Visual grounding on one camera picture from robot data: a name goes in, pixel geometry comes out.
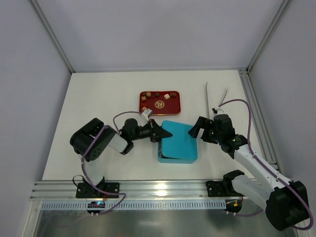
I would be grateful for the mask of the metal serving tongs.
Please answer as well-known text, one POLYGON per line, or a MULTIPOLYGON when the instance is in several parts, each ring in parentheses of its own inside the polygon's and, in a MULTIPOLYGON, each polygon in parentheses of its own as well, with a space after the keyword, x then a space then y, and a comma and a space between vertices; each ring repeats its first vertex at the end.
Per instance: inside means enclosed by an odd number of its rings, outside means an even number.
POLYGON ((221 104, 225 102, 229 91, 229 87, 225 88, 221 97, 212 94, 212 90, 208 82, 205 83, 204 93, 205 93, 205 106, 206 106, 206 117, 208 119, 213 119, 215 116, 213 115, 212 108, 220 107, 221 104))

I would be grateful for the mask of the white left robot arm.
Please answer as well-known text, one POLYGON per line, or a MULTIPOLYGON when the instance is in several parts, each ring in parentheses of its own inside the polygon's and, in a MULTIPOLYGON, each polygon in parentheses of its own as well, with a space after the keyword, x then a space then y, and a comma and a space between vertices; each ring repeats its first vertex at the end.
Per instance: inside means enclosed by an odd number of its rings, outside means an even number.
POLYGON ((154 119, 139 126, 137 120, 129 118, 119 131, 98 118, 92 119, 70 138, 70 145, 81 156, 83 172, 82 182, 77 184, 76 198, 119 197, 119 183, 106 182, 98 164, 100 155, 107 147, 125 155, 133 149, 134 140, 148 138, 156 143, 169 137, 172 137, 172 133, 163 129, 154 119))

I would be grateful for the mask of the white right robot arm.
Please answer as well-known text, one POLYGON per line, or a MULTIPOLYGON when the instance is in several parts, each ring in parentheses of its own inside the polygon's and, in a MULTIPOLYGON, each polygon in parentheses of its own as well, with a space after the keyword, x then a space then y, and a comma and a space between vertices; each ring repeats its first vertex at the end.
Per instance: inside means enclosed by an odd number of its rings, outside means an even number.
POLYGON ((255 178, 252 181, 240 170, 231 171, 223 176, 219 191, 216 191, 214 182, 210 183, 213 196, 246 196, 265 212, 269 222, 279 231, 312 219, 304 184, 284 177, 257 155, 248 139, 236 134, 228 115, 216 115, 213 119, 199 117, 188 134, 197 138, 201 129, 202 141, 218 144, 223 152, 245 167, 255 178))

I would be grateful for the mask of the teal square box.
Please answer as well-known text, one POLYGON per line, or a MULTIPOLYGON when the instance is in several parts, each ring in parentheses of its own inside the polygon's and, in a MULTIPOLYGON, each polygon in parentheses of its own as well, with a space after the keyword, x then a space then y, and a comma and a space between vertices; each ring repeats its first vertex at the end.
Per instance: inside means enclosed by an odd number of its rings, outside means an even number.
POLYGON ((176 159, 176 158, 167 158, 162 155, 162 146, 161 143, 158 144, 158 161, 160 163, 172 163, 172 164, 192 164, 195 159, 176 159))

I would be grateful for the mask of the teal box lid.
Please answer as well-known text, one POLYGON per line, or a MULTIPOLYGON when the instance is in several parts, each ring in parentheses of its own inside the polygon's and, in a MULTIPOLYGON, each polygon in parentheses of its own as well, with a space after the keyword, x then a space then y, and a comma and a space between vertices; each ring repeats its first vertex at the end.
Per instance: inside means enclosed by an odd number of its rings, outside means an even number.
POLYGON ((188 134, 192 127, 185 123, 164 120, 162 128, 172 133, 172 137, 163 138, 159 142, 162 146, 162 155, 167 158, 197 160, 197 140, 188 134))

